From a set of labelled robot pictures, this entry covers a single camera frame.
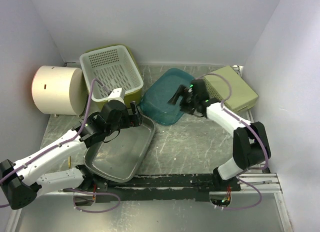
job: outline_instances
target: gray tray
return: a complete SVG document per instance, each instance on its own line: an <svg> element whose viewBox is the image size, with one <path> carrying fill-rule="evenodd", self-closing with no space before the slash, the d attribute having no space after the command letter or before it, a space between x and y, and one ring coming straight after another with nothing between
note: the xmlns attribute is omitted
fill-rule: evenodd
<svg viewBox="0 0 320 232"><path fill-rule="evenodd" d="M108 143L96 143L84 155L84 164L92 172L115 182L127 182L136 173L155 133L154 122L143 116L142 125L123 129ZM114 132L107 140L117 135Z"/></svg>

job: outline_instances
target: wire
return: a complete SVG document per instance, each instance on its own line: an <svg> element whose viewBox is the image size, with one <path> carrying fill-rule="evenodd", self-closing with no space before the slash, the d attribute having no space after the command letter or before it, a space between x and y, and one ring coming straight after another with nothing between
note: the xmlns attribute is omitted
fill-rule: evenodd
<svg viewBox="0 0 320 232"><path fill-rule="evenodd" d="M97 190L97 185L94 184L94 185L93 185L93 193L96 192L96 190ZM93 196L92 196L92 199L95 201L95 200L96 200L96 196L93 195Z"/></svg>
<svg viewBox="0 0 320 232"><path fill-rule="evenodd" d="M68 142L71 142L71 141L75 140L75 139L80 135L80 133L82 132L82 130L83 130L84 127L85 127L85 124L86 124L87 119L88 119L88 116L89 116L90 105L91 105L91 98L92 98L92 94L93 94L93 92L94 92L95 82L97 82L98 84L100 84L100 85L103 87L103 89L107 92L108 95L110 94L110 91L109 91L98 79L95 78L95 79L92 80L91 85L90 85L90 92L89 92L89 97L88 97L88 103L87 103L86 109L85 109L84 119L83 119L83 122L82 122L82 125L81 125L80 129L79 129L78 132L75 134L75 136L73 136L73 137L70 138L70 139L67 139L67 140L65 140L65 141L60 142L60 145L53 145L53 146L45 149L45 150L42 151L40 154L36 155L35 157L33 157L32 159L30 159L29 161L27 161L27 162L25 163L25 165L19 166L18 168L16 168L16 169L14 169L13 171L9 172L6 176L4 176L2 179L0 179L0 185L2 185L3 182L6 181L10 176L12 176L13 174L15 174L15 173L19 172L20 170L22 170L23 168L25 168L25 166L30 165L32 162L36 161L36 160L39 159L41 156L43 156L43 155L45 155L46 153L50 152L51 150L57 148L58 146L64 145L64 144L66 144L66 143L68 143ZM76 191L76 192L87 195L85 192L81 192L81 191ZM100 195L100 194L101 194L101 195L105 195L105 193L102 193L102 192L101 192L101 193L95 193L95 195ZM120 197L119 197L119 196L117 196L117 195L115 195L115 194L111 194L111 193L110 193L110 195L115 196L115 197L118 199L119 203L120 203ZM8 207L8 206L9 206L9 204L0 205L0 208L5 208L5 207Z"/></svg>
<svg viewBox="0 0 320 232"><path fill-rule="evenodd" d="M226 188L226 197L229 197L229 186Z"/></svg>
<svg viewBox="0 0 320 232"><path fill-rule="evenodd" d="M104 196L113 196L113 197L116 197L117 200L118 200L118 203L109 208L109 209L106 209L106 210L103 210L103 211L88 211L88 210L82 210L80 209L78 206L76 206L76 198L73 197L73 206L76 210L80 211L80 212L86 212L86 213L92 213L92 214L100 214L100 213L104 213L104 212L108 212L108 211L112 211L114 210L115 208L117 208L119 205L120 205L120 202L121 202L121 199L118 195L114 194L114 193L107 193L107 192L86 192L86 191L78 191L78 190L75 190L75 189L72 189L72 188L69 188L67 189L68 191L71 191L71 192L76 192L76 193L81 193L81 194L84 194L84 195L104 195Z"/></svg>
<svg viewBox="0 0 320 232"><path fill-rule="evenodd" d="M231 196L231 188L230 188L230 197L229 197L229 205L228 206L230 206L231 202L232 202L232 196Z"/></svg>
<svg viewBox="0 0 320 232"><path fill-rule="evenodd" d="M256 138L256 140L258 141L259 145L260 145L261 148L262 148L262 151L263 151L263 154L264 154L264 159L265 159L265 165L264 165L262 168L249 168L249 169L251 169L251 170L253 170L253 169L254 169L254 170L264 170L264 169L268 168L268 166L269 166L268 153L267 153L267 150L266 150L266 148L265 148L265 146L264 146L261 138L259 137L259 135L254 131L254 129L251 128L250 125L248 125L246 122L244 122L243 120L241 120L238 116L236 116L236 115L234 115L233 113L229 112L229 111L226 109L226 107L225 107L225 102L226 102L227 100L229 100L230 97L231 97L231 95L232 95L232 88L231 88L230 83L229 83L223 76L218 75L218 74L213 73L213 72L208 73L208 74L206 74L206 75L203 75L203 76L201 76L201 77L198 77L197 79L202 79L203 77L205 77L205 76L207 76L207 75L217 76L217 77L219 77L220 79L222 79L222 80L227 84L227 86L228 86L228 88L229 88L229 95L226 97L226 99L224 99L224 100L221 101L221 109L222 109L226 114L232 116L232 117L235 118L237 121L239 121L240 123L244 124L244 125L249 129L249 131L253 134L253 136ZM245 210L245 209L249 209L249 208L255 207L255 206L257 206L257 205L259 205L259 204L261 203L261 201L262 201L262 194L261 194L261 192L260 192L255 186L249 184L248 182L245 182L245 181L241 180L240 178L238 178L238 180L239 180L240 182L246 184L247 186L252 187L255 191L258 192L258 194L259 194L259 200L258 200L258 202L255 203L255 204L253 204L253 205L251 205L251 206L240 207L240 208L224 208L224 207L220 207L220 206L217 206L217 205L215 205L214 208L219 207L219 208L221 208L222 210L238 211L238 210Z"/></svg>
<svg viewBox="0 0 320 232"><path fill-rule="evenodd" d="M85 202L94 202L95 200L90 200L90 199L87 199L87 198L85 198L85 197L81 197L81 196L75 196L75 198L76 199L80 199L80 200L84 200Z"/></svg>
<svg viewBox="0 0 320 232"><path fill-rule="evenodd" d="M226 197L227 197L228 201L231 199L231 187L230 186L228 186L228 188L227 188Z"/></svg>

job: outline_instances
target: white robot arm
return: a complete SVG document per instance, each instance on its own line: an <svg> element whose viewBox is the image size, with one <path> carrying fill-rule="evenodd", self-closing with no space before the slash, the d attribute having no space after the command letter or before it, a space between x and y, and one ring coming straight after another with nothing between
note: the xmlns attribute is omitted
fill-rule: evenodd
<svg viewBox="0 0 320 232"><path fill-rule="evenodd" d="M209 98L203 80L193 80L190 88L180 85L168 103L175 105L180 97L182 97L181 111L191 115L195 112L200 113L218 123L233 136L232 157L213 171L217 181L229 180L249 167L263 162L265 160L263 150L270 158L269 143L263 124L245 120L227 109L216 98ZM247 126L260 137L263 149Z"/></svg>
<svg viewBox="0 0 320 232"><path fill-rule="evenodd" d="M12 209L20 209L30 204L36 197L46 193L65 188L78 188L86 182L88 174L83 165L66 171L45 173L57 162L73 153L86 150L95 143L102 142L114 131L131 126L140 126L142 116L137 105L135 102L131 103L132 114L129 115L124 105L124 94L125 92L121 88L113 90L108 97L108 103L104 105L101 112L93 113L88 117L83 130L77 137L75 136L80 131L83 121L80 121L59 139L38 152L14 163L9 160L0 163L0 179L11 171L21 166L24 167L1 184ZM74 137L74 140L66 142L66 140ZM32 162L30 161L44 151L47 151L44 155Z"/></svg>

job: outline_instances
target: white wall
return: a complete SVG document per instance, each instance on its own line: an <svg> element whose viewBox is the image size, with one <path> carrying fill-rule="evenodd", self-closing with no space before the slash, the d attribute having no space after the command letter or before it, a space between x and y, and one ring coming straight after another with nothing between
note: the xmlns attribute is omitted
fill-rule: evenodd
<svg viewBox="0 0 320 232"><path fill-rule="evenodd" d="M31 83L42 65L63 65L31 0L0 0L0 161L40 148L48 116L34 106ZM0 192L0 204L7 204ZM11 209L0 209L0 232Z"/></svg>
<svg viewBox="0 0 320 232"><path fill-rule="evenodd" d="M138 62L243 65L279 0L32 0L65 61L113 43Z"/></svg>
<svg viewBox="0 0 320 232"><path fill-rule="evenodd" d="M320 0L281 0L244 66L296 232L320 228Z"/></svg>

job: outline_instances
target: scratched metal surface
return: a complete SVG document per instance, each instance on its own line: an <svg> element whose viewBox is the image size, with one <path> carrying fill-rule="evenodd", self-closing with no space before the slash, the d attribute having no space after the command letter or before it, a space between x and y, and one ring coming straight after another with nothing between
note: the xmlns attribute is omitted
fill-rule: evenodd
<svg viewBox="0 0 320 232"><path fill-rule="evenodd" d="M207 74L221 66L140 66L145 92L170 68L179 68L194 77ZM76 116L51 116L43 137L44 147L79 121ZM83 164L85 151L71 157L71 165ZM183 115L172 126L156 125L156 132L147 155L137 173L210 173L232 156L232 137L222 127L205 118ZM49 172L68 169L68 159L62 160Z"/></svg>
<svg viewBox="0 0 320 232"><path fill-rule="evenodd" d="M252 205L257 194L234 194L232 207ZM88 210L105 210L115 202L95 204ZM123 201L113 211L81 213L72 195L41 196L22 209L19 232L283 232L275 196L263 194L250 210L221 212L209 202L193 200Z"/></svg>

